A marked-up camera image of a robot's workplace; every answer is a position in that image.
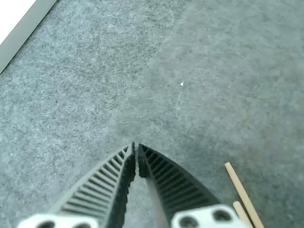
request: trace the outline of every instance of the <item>wooden stick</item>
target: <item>wooden stick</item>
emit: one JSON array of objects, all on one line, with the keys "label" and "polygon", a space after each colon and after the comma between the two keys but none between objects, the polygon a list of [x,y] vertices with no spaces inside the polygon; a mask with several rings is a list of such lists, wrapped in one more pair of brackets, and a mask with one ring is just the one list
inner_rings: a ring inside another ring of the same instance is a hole
[{"label": "wooden stick", "polygon": [[227,162],[225,164],[226,170],[232,180],[232,183],[234,187],[236,188],[240,198],[243,201],[243,204],[248,212],[248,215],[251,218],[251,221],[253,222],[254,226],[256,228],[264,228],[259,216],[257,215],[257,211],[255,210],[254,206],[252,205],[252,202],[250,201],[249,196],[247,195],[241,181],[239,180],[236,172],[234,171],[232,165]]},{"label": "wooden stick", "polygon": [[235,201],[233,202],[233,207],[234,210],[236,210],[237,215],[239,216],[239,218],[249,227],[249,228],[253,228],[249,218],[247,217],[246,212],[244,211],[241,203],[239,201]]}]

